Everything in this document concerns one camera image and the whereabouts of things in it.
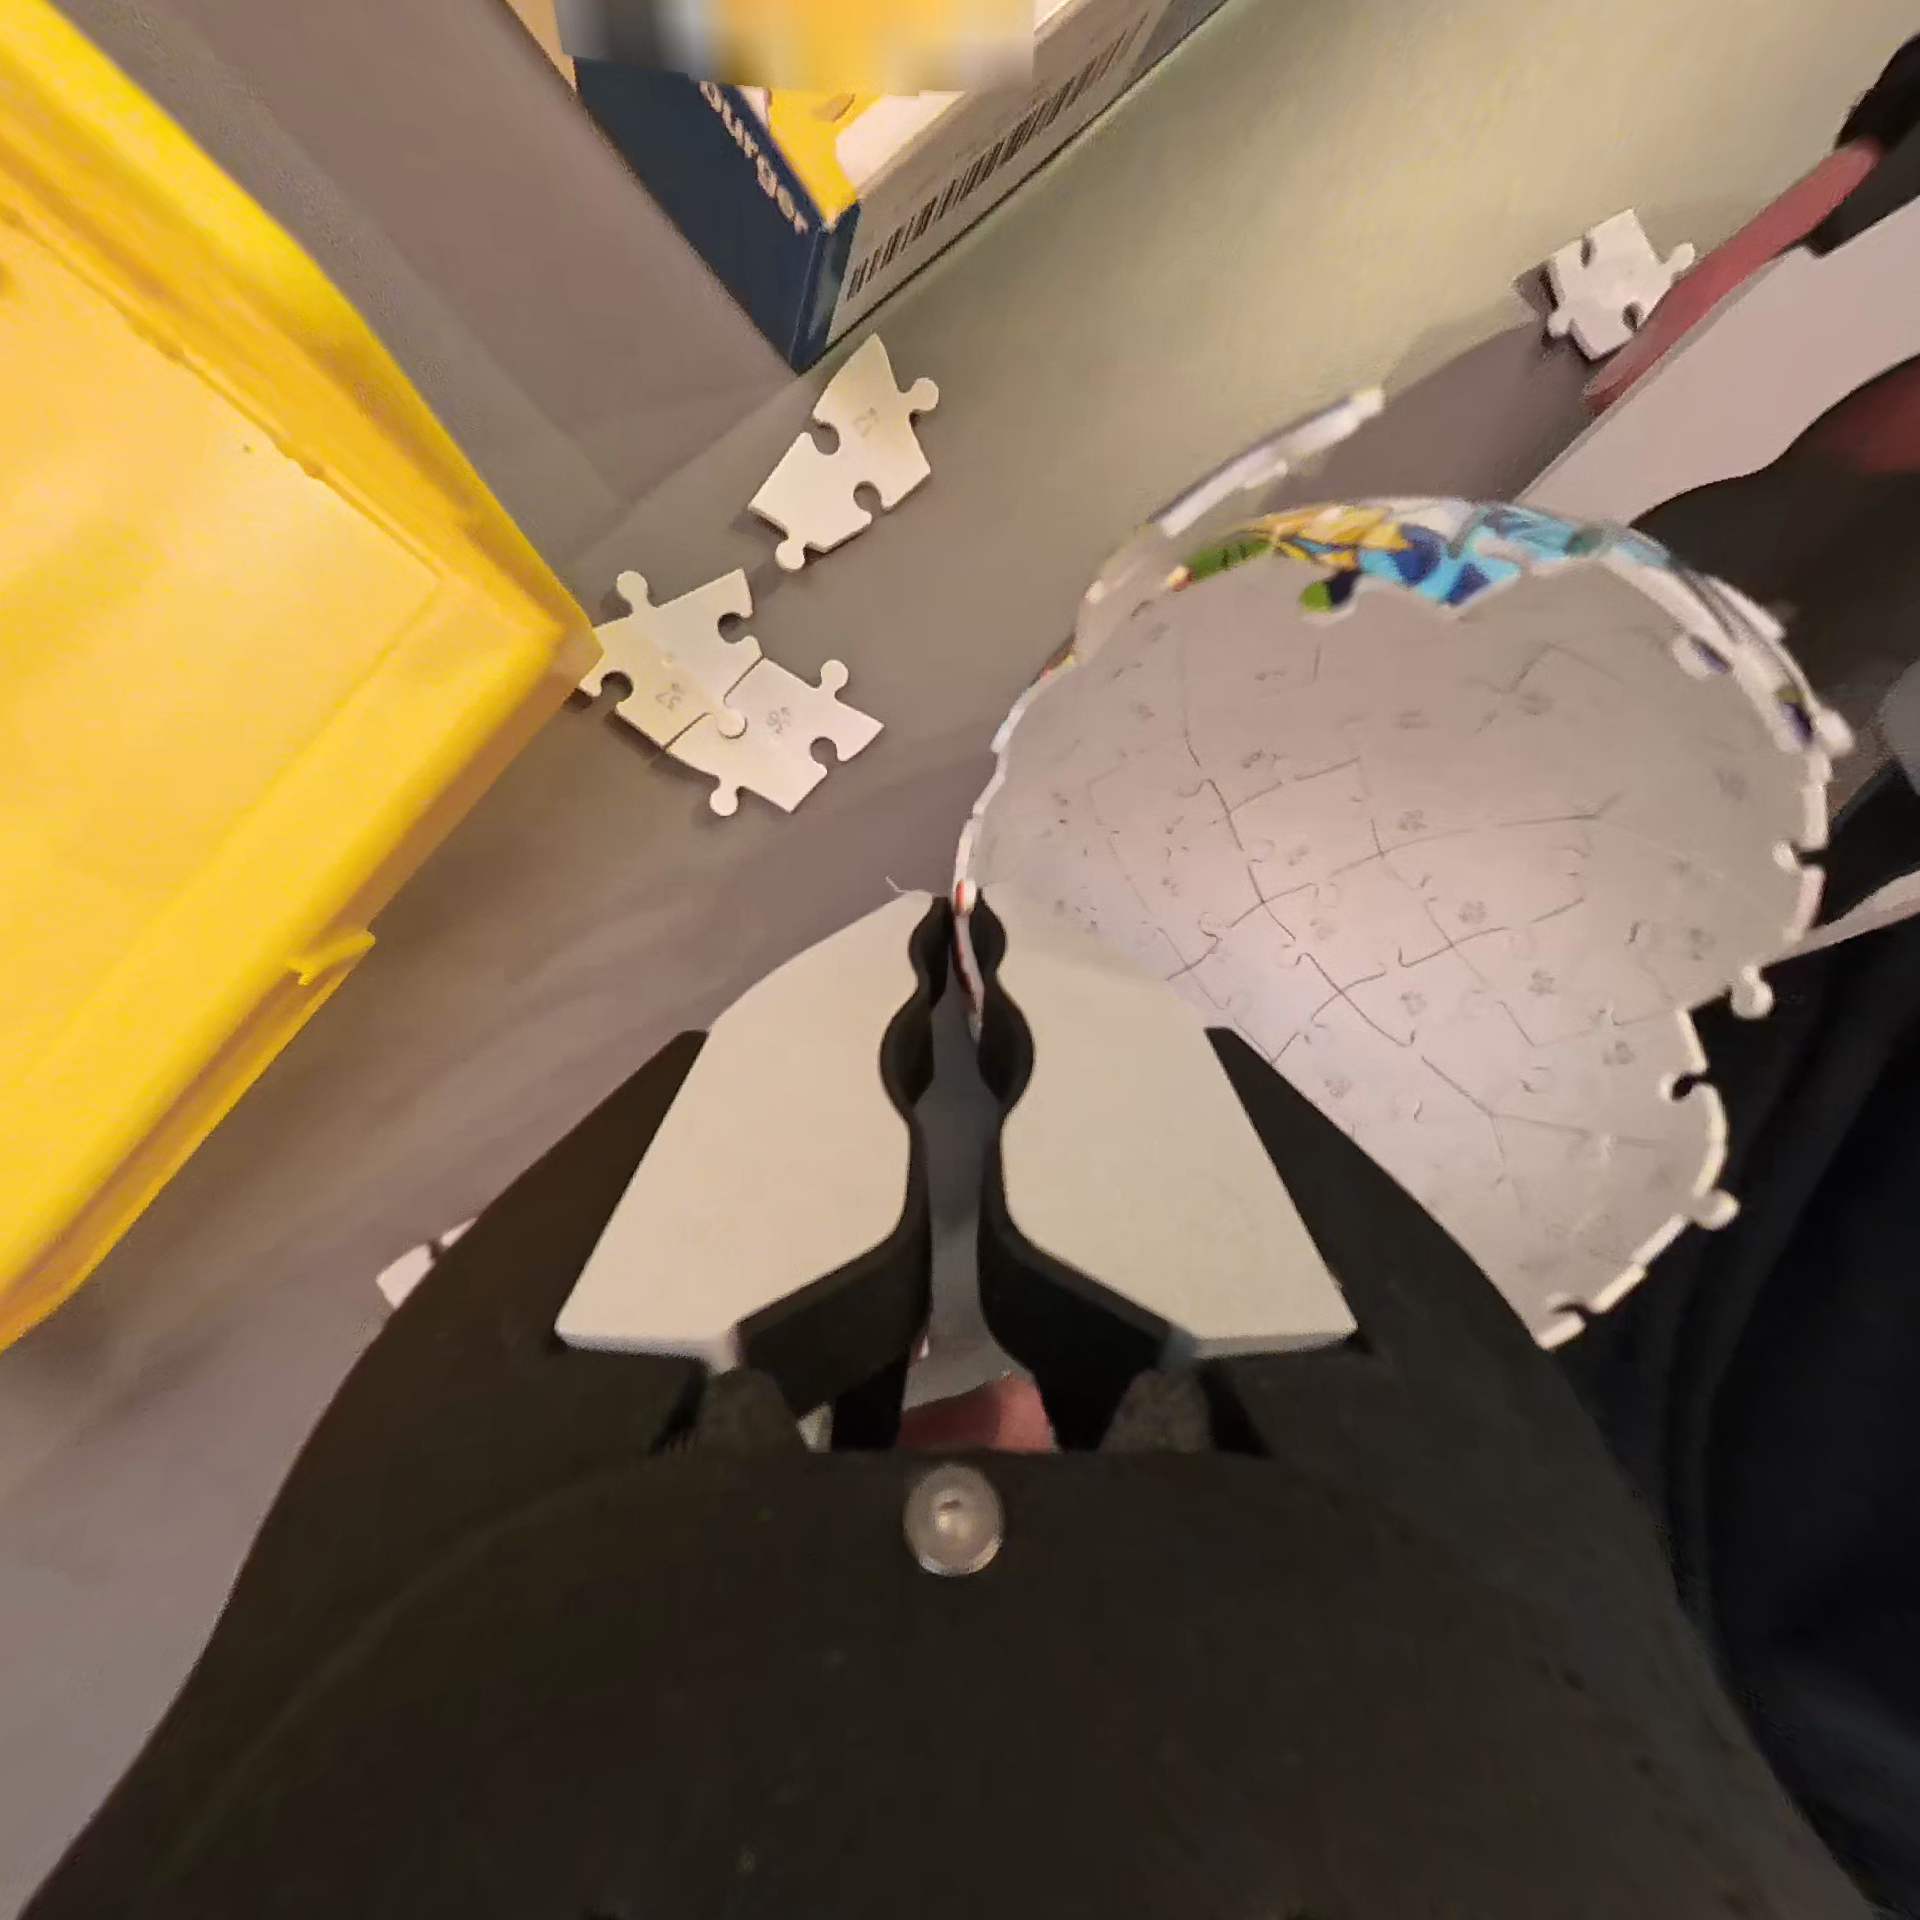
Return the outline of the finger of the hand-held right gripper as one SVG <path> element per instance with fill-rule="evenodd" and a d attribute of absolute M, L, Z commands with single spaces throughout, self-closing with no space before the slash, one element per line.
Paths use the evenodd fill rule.
<path fill-rule="evenodd" d="M 1818 417 L 1919 351 L 1919 229 L 1794 249 L 1692 328 L 1521 495 L 1635 520 L 1777 462 Z"/>

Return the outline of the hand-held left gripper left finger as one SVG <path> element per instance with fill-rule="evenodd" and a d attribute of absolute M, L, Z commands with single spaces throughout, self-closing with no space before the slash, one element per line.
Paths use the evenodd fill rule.
<path fill-rule="evenodd" d="M 919 1103 L 953 914 L 895 895 L 700 1036 L 583 1262 L 573 1352 L 760 1374 L 840 1449 L 889 1449 L 930 1309 Z"/>

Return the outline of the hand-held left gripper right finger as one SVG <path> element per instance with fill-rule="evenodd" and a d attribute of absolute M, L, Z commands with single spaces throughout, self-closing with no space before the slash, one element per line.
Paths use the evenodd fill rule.
<path fill-rule="evenodd" d="M 1202 1015 L 1036 901 L 972 902 L 977 1058 L 996 1102 L 977 1274 L 1060 1449 L 1140 1376 L 1316 1352 L 1357 1321 Z"/>

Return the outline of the colourful puzzle ball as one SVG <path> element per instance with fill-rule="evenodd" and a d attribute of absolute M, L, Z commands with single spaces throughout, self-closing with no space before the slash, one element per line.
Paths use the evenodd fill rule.
<path fill-rule="evenodd" d="M 1512 500 L 1279 502 L 1355 390 L 1162 508 L 993 741 L 953 863 L 1247 1042 L 1545 1349 L 1716 1229 L 1693 1008 L 1765 1017 L 1855 744 L 1737 588 Z"/>

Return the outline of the blue puzzle box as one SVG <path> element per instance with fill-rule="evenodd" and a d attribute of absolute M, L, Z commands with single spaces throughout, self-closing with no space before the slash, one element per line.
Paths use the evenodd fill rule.
<path fill-rule="evenodd" d="M 1219 1 L 1033 5 L 1029 78 L 804 94 L 600 57 L 556 5 L 561 68 L 619 158 L 797 373 L 1049 164 Z"/>

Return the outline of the yellow plastic tray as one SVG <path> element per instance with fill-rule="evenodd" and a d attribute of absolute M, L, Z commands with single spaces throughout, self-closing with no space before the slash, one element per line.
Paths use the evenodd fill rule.
<path fill-rule="evenodd" d="M 373 949 L 597 658 L 299 242 L 2 6 L 2 1338 Z"/>

